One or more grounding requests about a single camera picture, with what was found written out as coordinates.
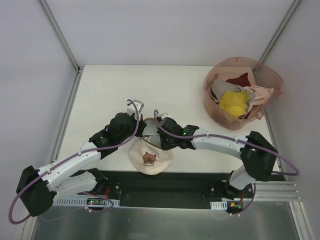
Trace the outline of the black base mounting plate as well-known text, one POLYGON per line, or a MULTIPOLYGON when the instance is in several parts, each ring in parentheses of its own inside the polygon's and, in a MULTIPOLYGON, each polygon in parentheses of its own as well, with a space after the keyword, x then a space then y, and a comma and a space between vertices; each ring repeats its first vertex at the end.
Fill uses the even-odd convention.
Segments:
POLYGON ((91 190, 107 195, 122 207, 209 209, 211 202, 223 199, 227 173, 162 172, 146 175, 136 171, 104 170, 104 186, 91 190))

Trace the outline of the aluminium frame post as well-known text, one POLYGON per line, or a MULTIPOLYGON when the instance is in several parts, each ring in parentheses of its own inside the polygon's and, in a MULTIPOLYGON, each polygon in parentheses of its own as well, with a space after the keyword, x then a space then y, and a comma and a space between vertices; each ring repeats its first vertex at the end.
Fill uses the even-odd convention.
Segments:
POLYGON ((264 49, 262 55, 259 58, 259 62, 261 64, 264 64, 266 60, 268 59, 269 55, 273 51, 275 45, 277 44, 278 40, 282 36, 283 32, 285 31, 286 27, 289 25, 292 17, 299 9, 301 3, 303 0, 293 0, 285 12, 283 18, 281 19, 278 27, 276 28, 275 32, 273 33, 270 41, 268 42, 266 48, 264 49))
POLYGON ((79 74, 81 73, 81 66, 79 65, 78 61, 76 60, 55 16, 53 11, 51 10, 48 2, 46 0, 37 0, 41 10, 43 11, 49 25, 51 26, 52 31, 56 39, 58 40, 62 50, 64 51, 67 59, 69 60, 70 64, 72 65, 74 71, 79 74))

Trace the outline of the yellow bra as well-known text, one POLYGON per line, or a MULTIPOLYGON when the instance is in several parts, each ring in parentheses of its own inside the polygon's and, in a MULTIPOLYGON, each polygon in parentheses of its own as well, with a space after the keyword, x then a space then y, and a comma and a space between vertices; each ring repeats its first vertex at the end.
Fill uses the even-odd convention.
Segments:
POLYGON ((248 109, 249 96, 247 91, 226 91, 218 106, 231 116, 238 118, 248 109))

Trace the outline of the beige round mesh laundry bag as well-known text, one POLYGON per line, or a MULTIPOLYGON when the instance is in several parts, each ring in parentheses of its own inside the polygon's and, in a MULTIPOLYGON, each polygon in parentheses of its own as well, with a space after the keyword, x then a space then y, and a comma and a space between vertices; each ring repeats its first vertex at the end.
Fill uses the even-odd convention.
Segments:
POLYGON ((142 136, 129 152, 129 158, 134 167, 145 175, 158 175, 166 170, 174 160, 172 150, 161 149, 161 139, 157 132, 154 118, 143 121, 146 127, 142 136))

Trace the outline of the left aluminium frame post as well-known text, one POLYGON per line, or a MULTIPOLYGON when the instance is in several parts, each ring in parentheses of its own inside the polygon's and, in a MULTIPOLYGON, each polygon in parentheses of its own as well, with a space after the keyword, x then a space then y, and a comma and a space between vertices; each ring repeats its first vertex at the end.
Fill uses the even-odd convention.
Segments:
POLYGON ((49 25, 51 26, 52 31, 56 39, 58 40, 62 50, 64 51, 67 59, 69 60, 70 64, 72 65, 74 71, 79 74, 81 73, 81 66, 79 65, 78 61, 76 60, 55 16, 53 11, 51 10, 48 2, 46 0, 37 0, 41 10, 43 11, 49 25))

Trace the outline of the pink translucent plastic basket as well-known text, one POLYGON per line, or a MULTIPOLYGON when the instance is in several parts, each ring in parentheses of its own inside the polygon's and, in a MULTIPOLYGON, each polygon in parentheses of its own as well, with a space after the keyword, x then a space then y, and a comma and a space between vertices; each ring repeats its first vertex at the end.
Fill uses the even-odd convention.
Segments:
POLYGON ((282 78, 270 67, 245 57, 214 66, 204 80, 204 108, 229 130, 261 119, 267 104, 281 94, 282 78))

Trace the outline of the grey beige bra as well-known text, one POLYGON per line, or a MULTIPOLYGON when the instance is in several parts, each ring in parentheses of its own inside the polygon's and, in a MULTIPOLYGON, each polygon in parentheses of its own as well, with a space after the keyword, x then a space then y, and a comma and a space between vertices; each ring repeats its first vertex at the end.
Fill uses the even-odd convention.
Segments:
POLYGON ((220 103, 222 96, 226 91, 238 92, 241 91, 242 87, 236 84, 229 83, 222 79, 216 79, 210 88, 210 95, 216 104, 220 103))

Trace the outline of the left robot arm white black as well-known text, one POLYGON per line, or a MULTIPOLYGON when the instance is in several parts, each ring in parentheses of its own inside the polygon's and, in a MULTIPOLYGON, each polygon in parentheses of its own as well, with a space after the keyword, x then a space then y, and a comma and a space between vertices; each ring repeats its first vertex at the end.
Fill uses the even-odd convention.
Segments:
POLYGON ((113 154, 134 137, 140 137, 146 123, 141 113, 120 112, 104 129, 95 133, 75 153, 35 169, 26 167, 20 176, 16 194, 29 216, 45 213, 55 201, 70 195, 93 192, 102 194, 107 179, 97 168, 74 174, 113 154))

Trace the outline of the right aluminium frame post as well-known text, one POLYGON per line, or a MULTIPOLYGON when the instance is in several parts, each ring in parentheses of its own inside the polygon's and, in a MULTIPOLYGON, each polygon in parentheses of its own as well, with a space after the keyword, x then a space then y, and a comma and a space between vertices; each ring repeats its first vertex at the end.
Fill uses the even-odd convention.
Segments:
POLYGON ((282 36, 283 32, 285 31, 286 27, 289 25, 292 17, 299 9, 301 3, 303 0, 293 0, 285 12, 283 18, 281 19, 278 27, 276 28, 275 32, 273 33, 270 41, 268 42, 266 48, 264 49, 262 55, 259 58, 259 62, 261 64, 264 64, 266 60, 268 59, 269 55, 273 51, 275 45, 277 44, 278 40, 282 36))

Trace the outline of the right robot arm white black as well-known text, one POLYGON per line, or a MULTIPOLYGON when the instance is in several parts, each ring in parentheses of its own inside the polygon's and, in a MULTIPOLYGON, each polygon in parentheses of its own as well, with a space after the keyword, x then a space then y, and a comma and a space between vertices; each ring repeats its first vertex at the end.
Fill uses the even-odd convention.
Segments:
POLYGON ((155 119, 162 150, 176 147, 191 150, 209 150, 235 157, 241 167, 230 172, 226 182, 214 186, 215 193, 234 199, 255 181, 268 182, 276 162, 277 150, 257 131, 235 137, 213 134, 196 125, 181 127, 170 117, 155 119))

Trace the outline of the light pink garment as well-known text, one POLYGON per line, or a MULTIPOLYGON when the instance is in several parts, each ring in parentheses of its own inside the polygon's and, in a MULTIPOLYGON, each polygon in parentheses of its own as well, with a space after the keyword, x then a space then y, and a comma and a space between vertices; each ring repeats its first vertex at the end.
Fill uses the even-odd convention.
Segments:
POLYGON ((274 92, 274 88, 266 88, 257 85, 245 86, 243 89, 248 92, 249 96, 247 112, 255 106, 265 104, 274 92))

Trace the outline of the dark red garment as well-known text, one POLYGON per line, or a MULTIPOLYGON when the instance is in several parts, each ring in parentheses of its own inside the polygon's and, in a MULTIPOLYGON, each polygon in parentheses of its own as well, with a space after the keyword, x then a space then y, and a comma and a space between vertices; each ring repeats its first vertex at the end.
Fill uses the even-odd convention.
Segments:
POLYGON ((226 80, 226 82, 230 83, 230 84, 238 85, 241 87, 249 87, 249 86, 251 86, 251 83, 248 79, 248 75, 249 75, 249 73, 246 72, 246 73, 240 75, 239 77, 230 78, 230 79, 226 80))

